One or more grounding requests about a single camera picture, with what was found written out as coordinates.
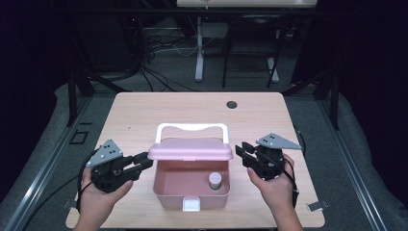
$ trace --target table surface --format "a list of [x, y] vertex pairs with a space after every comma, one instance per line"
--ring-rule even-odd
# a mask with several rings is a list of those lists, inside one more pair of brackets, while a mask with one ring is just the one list
[[177, 0], [178, 7], [313, 8], [318, 0]]
[[[238, 104], [235, 109], [227, 102]], [[224, 123], [234, 159], [229, 162], [230, 185], [227, 204], [222, 209], [185, 213], [162, 207], [153, 183], [156, 162], [145, 170], [117, 204], [102, 227], [106, 228], [270, 228], [276, 223], [259, 190], [252, 185], [235, 154], [235, 145], [255, 141], [271, 132], [298, 143], [282, 94], [276, 92], [126, 92], [116, 96], [96, 146], [107, 139], [124, 152], [124, 156], [147, 151], [153, 145], [157, 126], [170, 123]], [[200, 132], [183, 132], [166, 128], [163, 138], [222, 138], [219, 128]], [[296, 212], [304, 227], [321, 227], [322, 211], [310, 212], [307, 204], [318, 201], [312, 179], [300, 150], [284, 149], [294, 161], [296, 183], [300, 190]], [[79, 214], [71, 209], [66, 225], [74, 227]]]

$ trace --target black hole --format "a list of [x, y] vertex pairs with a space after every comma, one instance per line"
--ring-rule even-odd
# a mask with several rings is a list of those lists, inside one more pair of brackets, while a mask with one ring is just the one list
[[235, 102], [235, 101], [228, 101], [228, 102], [227, 102], [227, 107], [228, 107], [229, 109], [235, 109], [235, 108], [238, 107], [238, 104], [237, 104], [237, 102]]

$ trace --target white handle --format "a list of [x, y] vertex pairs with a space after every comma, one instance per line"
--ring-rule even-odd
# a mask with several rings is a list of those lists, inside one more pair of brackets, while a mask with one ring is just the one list
[[228, 127], [223, 123], [161, 123], [157, 127], [155, 143], [160, 143], [162, 141], [162, 131], [165, 127], [176, 127], [186, 131], [199, 131], [210, 127], [219, 127], [222, 129], [222, 142], [229, 143]]

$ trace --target pink plastic box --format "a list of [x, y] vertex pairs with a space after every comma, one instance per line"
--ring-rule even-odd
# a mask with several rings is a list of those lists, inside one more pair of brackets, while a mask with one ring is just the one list
[[[219, 127], [222, 139], [162, 140], [162, 131], [168, 126], [185, 131]], [[164, 208], [197, 212], [225, 207], [230, 192], [228, 166], [233, 158], [225, 124], [162, 123], [148, 158], [157, 160], [153, 191]]]

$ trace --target hand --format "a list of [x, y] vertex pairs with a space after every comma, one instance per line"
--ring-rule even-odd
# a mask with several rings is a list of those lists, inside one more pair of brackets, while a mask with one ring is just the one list
[[[292, 166], [294, 161], [284, 154]], [[293, 171], [288, 163], [285, 163], [285, 170], [293, 176]], [[291, 180], [281, 173], [278, 177], [265, 181], [261, 179], [252, 168], [248, 168], [248, 175], [251, 182], [261, 191], [262, 198], [270, 208], [275, 218], [279, 231], [302, 230], [296, 211], [293, 208], [293, 185]]]
[[86, 167], [83, 174], [81, 196], [81, 213], [79, 220], [74, 230], [98, 230], [111, 214], [114, 205], [133, 186], [133, 181], [128, 181], [114, 192], [106, 193], [99, 191], [93, 184], [90, 184], [85, 189], [91, 180], [91, 167]]

